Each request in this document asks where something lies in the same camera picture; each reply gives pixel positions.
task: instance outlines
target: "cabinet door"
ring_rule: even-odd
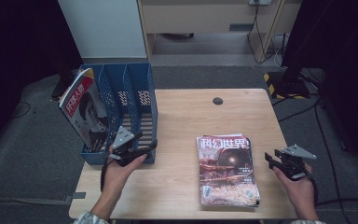
[[[82,58],[145,58],[136,0],[59,0]]]

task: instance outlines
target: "magazine cover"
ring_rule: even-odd
[[[79,71],[59,107],[89,152],[99,152],[108,134],[108,120],[91,68]]]
[[[242,134],[197,137],[200,203],[206,206],[259,205],[250,141]]]

